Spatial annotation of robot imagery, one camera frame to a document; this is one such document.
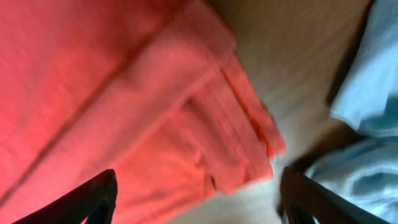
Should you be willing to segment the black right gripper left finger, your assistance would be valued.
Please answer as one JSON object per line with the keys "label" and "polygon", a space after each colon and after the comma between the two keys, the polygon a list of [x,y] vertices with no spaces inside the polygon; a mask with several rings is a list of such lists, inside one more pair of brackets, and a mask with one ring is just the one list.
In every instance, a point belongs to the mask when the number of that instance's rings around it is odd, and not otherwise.
{"label": "black right gripper left finger", "polygon": [[116,173],[106,169],[58,200],[14,223],[111,224],[117,194]]}

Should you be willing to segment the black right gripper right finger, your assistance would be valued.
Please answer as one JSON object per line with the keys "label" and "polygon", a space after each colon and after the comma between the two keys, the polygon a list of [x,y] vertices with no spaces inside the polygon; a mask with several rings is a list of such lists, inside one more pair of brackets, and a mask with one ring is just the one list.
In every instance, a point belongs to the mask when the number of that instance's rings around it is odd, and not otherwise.
{"label": "black right gripper right finger", "polygon": [[291,167],[283,170],[280,194],[289,223],[383,224]]}

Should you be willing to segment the red t-shirt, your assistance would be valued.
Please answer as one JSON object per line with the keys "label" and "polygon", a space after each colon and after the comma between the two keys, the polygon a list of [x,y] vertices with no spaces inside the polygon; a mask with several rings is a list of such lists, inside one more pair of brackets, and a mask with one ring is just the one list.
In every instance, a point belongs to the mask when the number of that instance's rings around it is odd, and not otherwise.
{"label": "red t-shirt", "polygon": [[285,150],[205,1],[1,1],[1,222],[105,169],[115,223],[163,223]]}

